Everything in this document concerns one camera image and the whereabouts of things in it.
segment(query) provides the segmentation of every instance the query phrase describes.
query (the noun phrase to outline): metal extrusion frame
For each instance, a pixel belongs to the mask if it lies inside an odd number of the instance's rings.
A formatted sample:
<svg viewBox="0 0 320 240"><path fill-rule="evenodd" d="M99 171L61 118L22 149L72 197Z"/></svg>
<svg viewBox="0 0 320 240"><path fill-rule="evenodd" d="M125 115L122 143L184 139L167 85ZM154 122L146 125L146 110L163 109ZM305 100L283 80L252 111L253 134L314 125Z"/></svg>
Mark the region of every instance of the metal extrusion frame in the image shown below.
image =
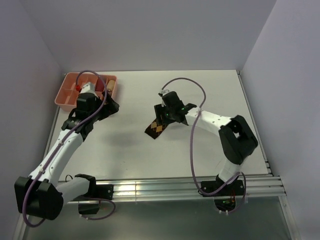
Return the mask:
<svg viewBox="0 0 320 240"><path fill-rule="evenodd" d="M301 236L296 224L294 215L289 207L288 199L286 196L279 196L280 205L283 211L284 219L288 226L288 230L292 240L301 240Z"/></svg>
<svg viewBox="0 0 320 240"><path fill-rule="evenodd" d="M198 177L201 181L214 180L215 177ZM152 201L181 201L203 200L195 186L192 177L133 179L133 180L98 180L97 185L113 184L113 199L119 202L152 202ZM248 176L246 177L247 197L279 197L286 192L279 176ZM93 201L71 201L68 204L92 203Z"/></svg>

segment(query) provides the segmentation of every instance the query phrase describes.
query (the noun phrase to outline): glass panel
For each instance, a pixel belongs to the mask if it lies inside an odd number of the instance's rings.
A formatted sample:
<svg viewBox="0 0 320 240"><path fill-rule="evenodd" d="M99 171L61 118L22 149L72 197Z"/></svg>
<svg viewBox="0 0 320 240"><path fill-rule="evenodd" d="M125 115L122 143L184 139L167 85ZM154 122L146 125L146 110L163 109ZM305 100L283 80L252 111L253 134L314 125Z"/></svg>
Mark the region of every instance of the glass panel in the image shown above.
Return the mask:
<svg viewBox="0 0 320 240"><path fill-rule="evenodd" d="M214 209L212 199L117 203L107 219L79 218L68 204L54 221L27 229L25 240L289 240L278 197L249 198L229 216Z"/></svg>

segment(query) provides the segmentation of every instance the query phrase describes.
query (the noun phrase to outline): red cap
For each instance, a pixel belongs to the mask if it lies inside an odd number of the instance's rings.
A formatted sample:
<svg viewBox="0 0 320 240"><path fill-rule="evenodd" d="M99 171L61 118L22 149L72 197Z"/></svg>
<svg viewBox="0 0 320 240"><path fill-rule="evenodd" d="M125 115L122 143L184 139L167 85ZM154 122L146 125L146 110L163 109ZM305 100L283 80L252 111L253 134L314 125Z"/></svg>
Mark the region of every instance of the red cap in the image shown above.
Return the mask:
<svg viewBox="0 0 320 240"><path fill-rule="evenodd" d="M75 86L75 90L77 90L78 92L81 91L81 87L79 85Z"/></svg>

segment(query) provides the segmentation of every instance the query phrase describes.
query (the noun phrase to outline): brown item in tray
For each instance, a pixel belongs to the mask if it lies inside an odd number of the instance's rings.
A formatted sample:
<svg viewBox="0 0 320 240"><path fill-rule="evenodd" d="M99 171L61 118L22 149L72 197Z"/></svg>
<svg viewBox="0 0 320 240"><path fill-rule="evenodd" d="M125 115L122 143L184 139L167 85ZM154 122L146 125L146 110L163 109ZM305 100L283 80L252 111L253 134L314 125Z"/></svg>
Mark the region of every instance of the brown item in tray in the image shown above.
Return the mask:
<svg viewBox="0 0 320 240"><path fill-rule="evenodd" d="M103 92L104 90L105 90L105 86L104 86L103 82L101 82L101 80L98 79L95 84L95 91L96 92Z"/></svg>
<svg viewBox="0 0 320 240"><path fill-rule="evenodd" d="M108 94L112 94L114 88L115 88L115 84L116 84L116 81L115 80L110 80L108 82L108 84L106 85L106 89L108 91Z"/></svg>

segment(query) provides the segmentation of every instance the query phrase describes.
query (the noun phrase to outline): brown argyle cloth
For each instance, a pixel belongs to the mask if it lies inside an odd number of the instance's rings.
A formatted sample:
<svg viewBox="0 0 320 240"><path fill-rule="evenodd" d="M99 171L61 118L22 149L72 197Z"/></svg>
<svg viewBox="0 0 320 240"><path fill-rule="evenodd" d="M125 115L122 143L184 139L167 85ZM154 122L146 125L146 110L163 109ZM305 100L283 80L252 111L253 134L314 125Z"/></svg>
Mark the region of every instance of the brown argyle cloth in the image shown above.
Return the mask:
<svg viewBox="0 0 320 240"><path fill-rule="evenodd" d="M156 139L167 127L168 125L162 124L158 125L156 120L154 120L144 131L153 139Z"/></svg>

